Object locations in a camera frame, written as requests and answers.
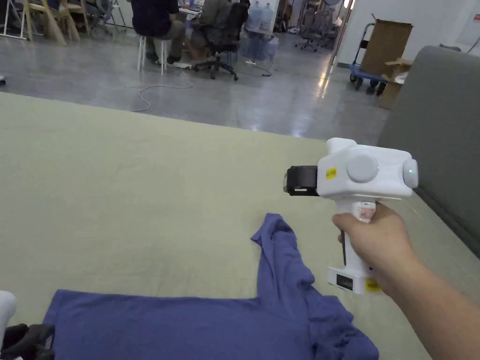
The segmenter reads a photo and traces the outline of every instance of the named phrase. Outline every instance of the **polished floor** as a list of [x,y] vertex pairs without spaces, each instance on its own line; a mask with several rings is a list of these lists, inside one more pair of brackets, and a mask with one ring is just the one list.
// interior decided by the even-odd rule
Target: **polished floor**
[[240,79],[228,74],[210,80],[203,72],[147,64],[136,70],[138,47],[132,36],[82,39],[64,48],[55,41],[36,38],[28,42],[0,38],[0,74],[7,77],[1,91],[146,113],[170,118],[274,132],[316,139],[353,138],[375,144],[388,111],[378,99],[355,91],[348,71],[335,69],[326,77],[330,52],[313,53],[294,47],[298,36],[280,35],[273,75],[237,63]]

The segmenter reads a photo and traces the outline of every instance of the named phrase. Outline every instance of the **yellow sticker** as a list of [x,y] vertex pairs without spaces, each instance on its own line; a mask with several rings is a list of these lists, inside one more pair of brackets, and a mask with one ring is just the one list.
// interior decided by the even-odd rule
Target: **yellow sticker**
[[375,279],[366,279],[365,280],[365,291],[367,292],[381,292],[380,286],[375,281]]
[[336,178],[336,168],[331,168],[327,170],[327,180]]

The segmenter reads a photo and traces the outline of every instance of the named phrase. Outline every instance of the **person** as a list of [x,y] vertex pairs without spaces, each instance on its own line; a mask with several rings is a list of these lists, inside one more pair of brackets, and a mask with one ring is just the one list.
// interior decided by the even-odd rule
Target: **person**
[[176,19],[179,13],[177,0],[132,0],[132,25],[136,33],[146,37],[146,57],[158,63],[155,39],[172,40],[167,62],[181,59],[185,39],[185,23]]
[[433,360],[479,359],[480,308],[416,257],[403,219],[377,204],[371,223],[339,214],[333,223],[400,307]]
[[192,20],[192,36],[186,40],[194,60],[207,56],[207,41],[216,43],[230,13],[231,0],[205,0],[202,13]]

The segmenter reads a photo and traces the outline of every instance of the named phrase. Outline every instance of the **blue cart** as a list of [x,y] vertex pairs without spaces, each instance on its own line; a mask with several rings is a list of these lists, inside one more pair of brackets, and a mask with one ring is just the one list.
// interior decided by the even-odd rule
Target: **blue cart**
[[373,94],[375,92],[375,87],[378,85],[377,95],[380,96],[385,90],[385,87],[387,85],[387,80],[381,76],[360,71],[360,65],[357,64],[357,57],[360,53],[360,49],[366,49],[368,46],[368,40],[365,40],[365,35],[367,34],[367,30],[370,26],[373,26],[373,25],[375,25],[375,23],[367,24],[367,26],[365,27],[365,30],[363,31],[363,36],[360,41],[359,48],[357,50],[357,55],[355,55],[353,64],[349,65],[348,68],[351,71],[350,81],[355,84],[355,90],[358,90],[361,88],[363,84],[363,79],[367,79],[367,80],[370,80],[370,86],[367,89],[367,94]]

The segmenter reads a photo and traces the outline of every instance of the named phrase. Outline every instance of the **human hand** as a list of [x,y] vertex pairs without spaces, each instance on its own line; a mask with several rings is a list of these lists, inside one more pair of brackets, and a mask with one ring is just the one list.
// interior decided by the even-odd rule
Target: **human hand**
[[353,250],[374,269],[383,289],[388,288],[397,270],[417,259],[403,219],[383,204],[377,203],[375,216],[368,224],[352,214],[334,215],[332,221],[349,235]]

